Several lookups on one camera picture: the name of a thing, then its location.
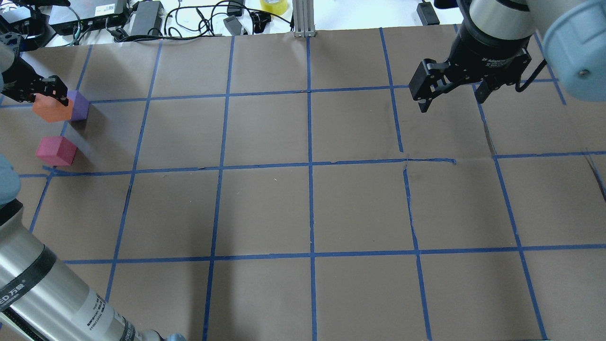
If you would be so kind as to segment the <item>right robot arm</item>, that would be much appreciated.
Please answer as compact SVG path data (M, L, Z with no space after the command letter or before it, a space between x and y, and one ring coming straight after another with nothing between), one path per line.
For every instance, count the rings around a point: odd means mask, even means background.
M605 101L606 17L603 0L436 0L458 8L462 24L443 63L422 60L409 83L425 113L433 100L478 83L484 103L494 91L525 91L550 66L576 99Z

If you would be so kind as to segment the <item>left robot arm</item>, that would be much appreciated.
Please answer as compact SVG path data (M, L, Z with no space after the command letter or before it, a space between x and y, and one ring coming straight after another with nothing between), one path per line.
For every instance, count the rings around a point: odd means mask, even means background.
M20 55L21 37L1 35L1 92L33 103L48 122L86 119L89 102L59 76L43 77ZM31 341L161 341L137 330L22 222L21 179L1 158L1 320Z

